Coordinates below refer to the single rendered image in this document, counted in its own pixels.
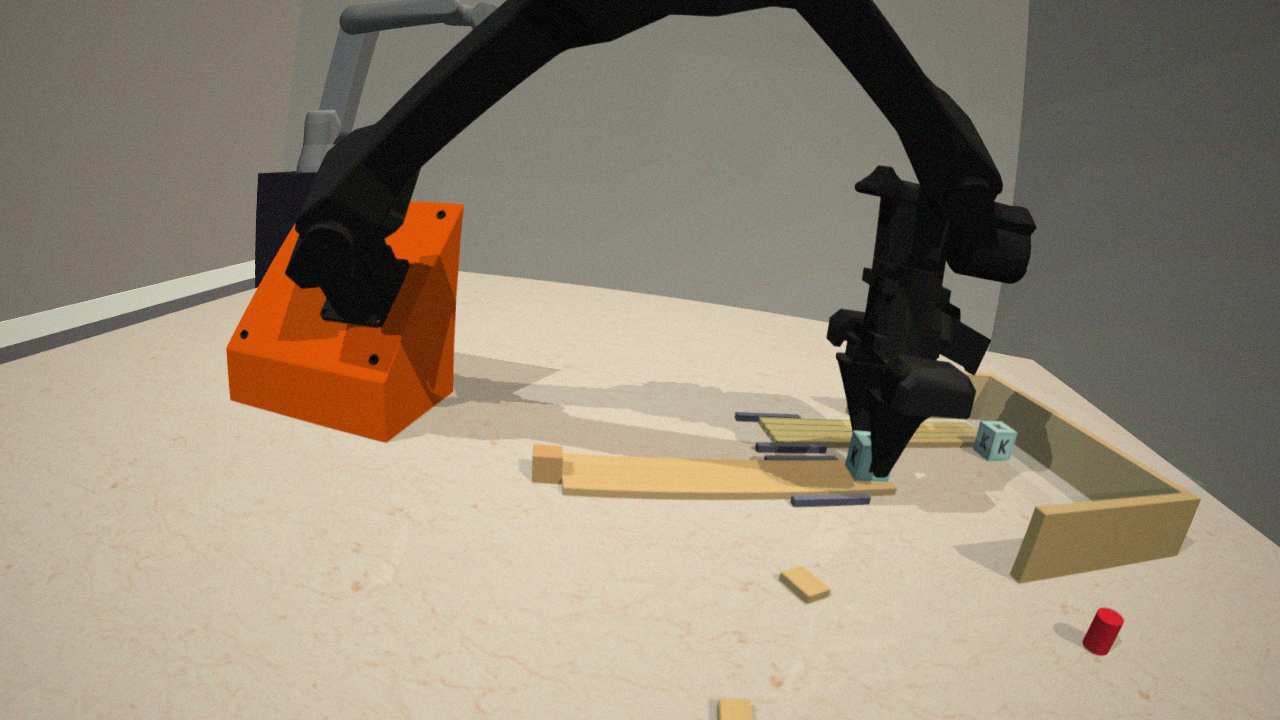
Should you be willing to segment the mint green cube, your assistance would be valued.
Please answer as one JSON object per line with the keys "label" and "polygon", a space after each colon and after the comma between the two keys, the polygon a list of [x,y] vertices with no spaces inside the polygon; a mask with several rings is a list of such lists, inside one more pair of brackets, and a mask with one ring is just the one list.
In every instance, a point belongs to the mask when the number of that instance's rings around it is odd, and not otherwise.
{"label": "mint green cube", "polygon": [[854,480],[868,480],[868,482],[888,482],[888,477],[877,478],[873,474],[872,462],[872,450],[870,450],[870,432],[867,430],[852,430],[851,441],[849,445],[849,454],[846,457],[845,466],[849,469]]}

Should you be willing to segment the red cylinder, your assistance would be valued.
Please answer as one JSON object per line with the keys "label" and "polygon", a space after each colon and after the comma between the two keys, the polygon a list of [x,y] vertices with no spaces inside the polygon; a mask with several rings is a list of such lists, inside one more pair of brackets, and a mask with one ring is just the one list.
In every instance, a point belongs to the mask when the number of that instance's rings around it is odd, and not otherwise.
{"label": "red cylinder", "polygon": [[1085,650],[1098,656],[1108,653],[1123,623],[1124,619],[1119,612],[1111,609],[1098,609],[1083,639]]}

